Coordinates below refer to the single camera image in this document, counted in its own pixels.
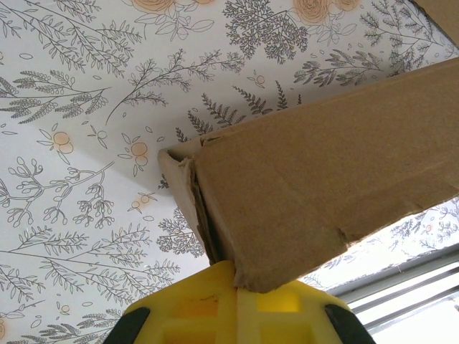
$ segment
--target orange flower illustration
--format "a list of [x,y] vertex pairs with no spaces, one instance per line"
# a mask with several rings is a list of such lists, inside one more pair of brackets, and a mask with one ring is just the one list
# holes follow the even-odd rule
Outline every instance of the orange flower illustration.
[[136,210],[140,214],[142,214],[142,208],[144,208],[150,201],[158,201],[155,199],[152,195],[154,195],[154,192],[151,193],[142,193],[138,192],[137,193],[140,198],[137,198],[137,201],[134,201],[131,203],[131,207],[128,209],[128,211]]
[[61,160],[67,165],[70,165],[66,155],[73,152],[73,144],[70,142],[70,137],[67,133],[63,131],[56,132],[56,129],[57,123],[52,126],[51,133],[40,129],[40,132],[47,140],[38,140],[37,143],[40,145],[48,145],[50,151],[55,150]]
[[146,13],[164,12],[175,2],[174,0],[125,0],[125,2],[129,1],[137,10]]
[[309,23],[318,24],[328,16],[330,2],[331,0],[293,0],[293,5],[300,18]]
[[122,159],[134,159],[133,175],[137,176],[138,171],[143,172],[143,167],[148,163],[147,152],[148,147],[143,142],[137,142],[140,136],[137,136],[131,140],[126,134],[121,134],[123,136],[124,142],[126,142],[130,147],[124,148],[127,154],[118,154]]
[[360,0],[336,0],[336,5],[344,11],[352,11],[357,7]]

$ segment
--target cardboard flap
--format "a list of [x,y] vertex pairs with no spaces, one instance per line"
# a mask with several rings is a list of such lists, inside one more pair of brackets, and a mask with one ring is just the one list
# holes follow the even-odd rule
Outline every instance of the cardboard flap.
[[194,154],[236,286],[267,292],[459,194],[459,59],[247,123]]
[[175,195],[174,198],[180,211],[206,250],[209,261],[211,264],[214,264],[218,259],[214,257],[214,245],[212,245],[212,240],[209,237],[207,226],[203,226],[203,223],[207,222],[204,207],[202,206],[200,196],[198,199],[195,196],[196,193],[199,195],[199,192],[195,183],[193,160],[183,158],[183,160],[177,161],[171,157],[168,150],[160,150],[158,162],[164,172],[167,184]]
[[459,1],[458,0],[415,0],[427,15],[456,44],[459,44]]

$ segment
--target yellow plastic object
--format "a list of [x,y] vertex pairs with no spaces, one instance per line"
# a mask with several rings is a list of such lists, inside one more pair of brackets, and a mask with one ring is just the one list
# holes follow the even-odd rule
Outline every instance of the yellow plastic object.
[[220,262],[132,304],[150,309],[135,344],[235,344],[235,268]]
[[232,287],[220,262],[132,304],[150,310],[135,344],[341,344],[324,311],[346,304],[301,282],[267,294]]
[[325,305],[339,299],[294,281],[267,294],[237,291],[237,344],[342,344]]

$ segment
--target brown cardboard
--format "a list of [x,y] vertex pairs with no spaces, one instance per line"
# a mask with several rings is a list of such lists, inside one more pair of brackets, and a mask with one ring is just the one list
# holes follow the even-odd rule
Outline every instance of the brown cardboard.
[[[418,3],[458,37],[455,0]],[[454,59],[210,133],[158,159],[211,264],[232,259],[236,286],[267,292],[459,194],[458,90]]]

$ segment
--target botanical print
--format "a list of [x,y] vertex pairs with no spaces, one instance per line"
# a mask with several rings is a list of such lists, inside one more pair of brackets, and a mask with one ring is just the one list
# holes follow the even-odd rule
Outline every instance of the botanical print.
[[29,209],[32,204],[43,204],[45,197],[50,197],[47,205],[43,211],[44,221],[61,221],[62,224],[67,224],[68,219],[65,212],[62,210],[62,203],[72,193],[72,191],[88,181],[93,184],[87,187],[86,194],[90,195],[89,200],[78,201],[82,212],[81,215],[73,217],[76,224],[82,222],[85,226],[98,219],[95,227],[103,228],[105,225],[110,226],[114,218],[109,216],[112,212],[113,202],[105,198],[103,182],[105,179],[105,171],[109,169],[112,163],[109,163],[99,171],[83,171],[77,168],[69,167],[68,176],[63,179],[51,180],[47,183],[40,181],[40,174],[43,172],[43,166],[39,165],[35,159],[30,163],[26,163],[23,158],[17,158],[17,167],[8,168],[9,174],[22,179],[16,185],[16,189],[20,192],[12,193],[6,184],[0,179],[0,204],[5,209],[8,209],[7,214],[9,217],[7,221],[13,224],[13,227],[18,227],[20,224],[33,224],[34,216]]
[[[2,124],[0,124],[0,129],[4,129],[6,126],[7,126],[6,123],[2,123]],[[2,133],[3,135],[17,135],[18,134],[16,132],[10,131],[10,130],[2,130],[2,131],[0,131],[0,133]]]
[[164,219],[159,223],[158,227],[166,232],[166,235],[161,235],[156,240],[161,251],[172,251],[174,254],[191,253],[195,257],[204,254],[201,244],[188,227],[184,216],[178,208],[174,210],[172,219]]
[[[85,121],[82,123],[82,125],[88,124],[88,121]],[[108,149],[107,143],[105,143],[105,139],[108,137],[108,134],[105,130],[96,130],[92,124],[89,124],[92,133],[88,134],[87,136],[89,138],[97,138],[99,144],[104,147],[105,149]]]
[[122,104],[135,106],[140,102],[150,102],[153,105],[166,106],[168,103],[161,93],[146,89],[160,86],[178,86],[181,91],[188,92],[191,89],[191,80],[184,79],[184,73],[189,76],[198,77],[203,82],[213,80],[214,74],[211,70],[220,68],[223,71],[239,73],[244,67],[244,60],[238,53],[227,53],[225,60],[221,60],[222,53],[219,50],[204,53],[199,57],[199,62],[192,62],[183,65],[185,51],[180,49],[173,55],[169,55],[169,66],[158,67],[153,59],[141,63],[136,67],[137,75],[132,74],[129,83],[134,87],[110,112],[105,123],[108,123],[111,115]]
[[144,24],[146,37],[148,25],[154,25],[155,34],[170,35],[171,42],[178,37],[185,40],[192,32],[205,32],[212,28],[214,21],[204,19],[192,20],[192,12],[199,5],[207,5],[213,0],[123,0],[127,5],[134,6],[145,14],[135,20],[135,23]]
[[37,142],[40,145],[49,146],[50,151],[55,151],[62,161],[64,161],[67,165],[70,165],[66,155],[73,152],[73,144],[70,142],[70,137],[66,132],[57,131],[58,125],[59,123],[56,123],[52,126],[51,133],[40,129],[40,133],[46,138],[46,140],[38,140]]
[[144,142],[138,141],[141,138],[140,136],[136,136],[131,140],[125,133],[121,135],[128,147],[124,148],[127,154],[118,154],[118,157],[134,160],[133,175],[136,177],[139,171],[144,171],[143,168],[148,163],[148,147]]
[[247,77],[247,79],[253,81],[259,88],[265,88],[265,86],[263,86],[265,77],[257,75],[257,70],[253,70],[253,77]]
[[[9,101],[9,107],[0,111],[14,113],[11,118],[30,123],[51,112],[62,113],[62,118],[90,115],[107,104],[103,93],[108,89],[82,91],[74,87],[75,77],[58,70],[49,74],[25,70],[23,77],[12,83],[0,77],[0,100]],[[21,95],[22,90],[36,90],[37,95]]]
[[[131,207],[128,209],[128,211],[136,211],[139,214],[143,215],[143,211],[145,211],[145,208],[148,205],[151,205],[153,202],[157,202],[158,200],[153,196],[155,193],[150,192],[150,193],[143,193],[143,192],[138,192],[138,197],[136,198],[135,201],[131,203]],[[154,221],[154,218],[151,215],[145,215],[142,217],[144,221]]]
[[437,29],[422,11],[408,0],[372,1],[373,11],[361,15],[361,22],[369,29],[365,37],[372,46],[388,39],[394,74],[423,66],[425,55],[432,46],[444,46],[445,39],[438,38]]
[[308,33],[317,36],[317,42],[338,44],[340,39],[353,34],[357,24],[346,23],[346,13],[353,11],[359,0],[295,0],[294,8],[290,10],[296,14],[307,27]]
[[358,86],[370,75],[372,79],[377,79],[380,74],[384,76],[384,70],[380,67],[383,60],[371,52],[357,50],[351,56],[338,49],[333,51],[330,58],[326,59],[331,67],[324,68],[317,61],[307,61],[303,64],[303,69],[295,73],[295,82],[302,82],[303,85],[313,82],[323,87],[336,81],[341,86]]
[[52,59],[58,56],[69,70],[97,68],[123,76],[123,68],[133,56],[131,45],[140,43],[141,35],[125,21],[92,27],[95,14],[101,10],[95,1],[56,0],[56,4],[59,11],[30,0],[14,1],[10,6],[0,1],[5,38],[10,34],[21,39],[22,32],[28,30],[43,49],[48,49]]
[[[459,57],[408,0],[0,0],[0,30],[8,344],[103,344],[129,304],[208,266],[158,150]],[[453,199],[301,280],[327,290],[457,242]]]
[[[96,241],[90,247],[89,239],[84,233],[56,234],[46,226],[32,227],[19,235],[18,247],[0,249],[0,254],[28,259],[46,275],[23,276],[15,267],[0,265],[1,288],[10,291],[11,299],[28,302],[50,285],[59,284],[70,294],[95,287],[107,300],[113,298],[119,305],[125,305],[170,285],[171,276],[180,270],[170,261],[156,262],[152,267],[142,265],[146,257],[144,249],[151,240],[147,228],[141,225],[130,224],[126,229],[114,230],[108,239]],[[42,252],[27,253],[28,248],[35,246],[42,248]],[[97,261],[88,262],[91,258]]]
[[[275,81],[275,85],[278,93],[277,111],[284,110],[288,108],[288,101],[282,86],[277,80]],[[233,90],[237,91],[247,102],[249,108],[246,113],[251,115],[251,118],[256,118],[260,115],[267,115],[273,111],[273,109],[267,105],[267,100],[262,100],[261,97],[257,97],[256,95],[247,92],[237,86],[233,86],[232,88]],[[188,110],[188,119],[198,135],[204,135],[214,131],[214,125],[217,125],[218,128],[226,128],[231,125],[241,123],[247,118],[247,115],[239,115],[238,109],[232,110],[230,106],[224,106],[223,104],[213,102],[212,99],[210,99],[209,96],[205,93],[202,95],[202,103],[206,107],[206,110],[209,112],[209,115],[212,116],[216,122],[215,124],[212,124],[210,121],[201,119],[197,115],[197,112],[199,111],[195,107],[191,110]],[[298,95],[298,101],[296,105],[299,104],[301,104],[301,95]],[[187,136],[185,136],[181,128],[176,128],[176,138],[179,142],[186,142],[189,139]]]
[[40,331],[39,335],[23,335],[25,342],[8,342],[8,344],[17,343],[58,343],[61,341],[71,340],[74,344],[94,343],[102,344],[107,338],[112,327],[120,320],[121,310],[107,309],[104,313],[90,313],[84,315],[78,324],[70,325],[65,322],[60,324],[49,324],[46,330]]
[[[435,219],[438,219],[436,230],[432,225],[432,221]],[[393,250],[402,243],[403,239],[421,234],[424,236],[419,241],[421,247],[436,250],[444,241],[449,240],[452,235],[459,232],[458,220],[459,198],[456,198],[448,204],[424,211],[391,229],[393,241],[390,247]]]
[[263,44],[266,57],[283,64],[295,57],[296,49],[306,51],[308,31],[289,11],[274,12],[269,4],[269,0],[227,1],[223,11],[231,19],[227,36],[247,59]]

